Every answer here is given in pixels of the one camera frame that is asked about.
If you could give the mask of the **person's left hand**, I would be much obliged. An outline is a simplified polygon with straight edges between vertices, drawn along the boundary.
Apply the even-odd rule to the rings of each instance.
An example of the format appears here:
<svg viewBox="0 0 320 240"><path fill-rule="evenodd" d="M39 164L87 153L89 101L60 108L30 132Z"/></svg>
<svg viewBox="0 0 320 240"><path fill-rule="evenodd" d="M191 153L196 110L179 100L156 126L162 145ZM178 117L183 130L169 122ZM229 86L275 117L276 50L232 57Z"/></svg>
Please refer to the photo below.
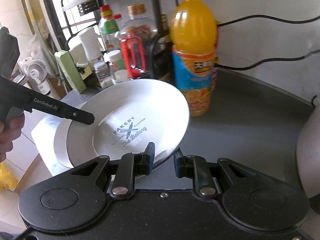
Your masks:
<svg viewBox="0 0 320 240"><path fill-rule="evenodd" d="M7 157L7 153L13 149L13 141L21 136L24 124L24 114L10 119L6 125L1 124L0 162L3 162Z"/></svg>

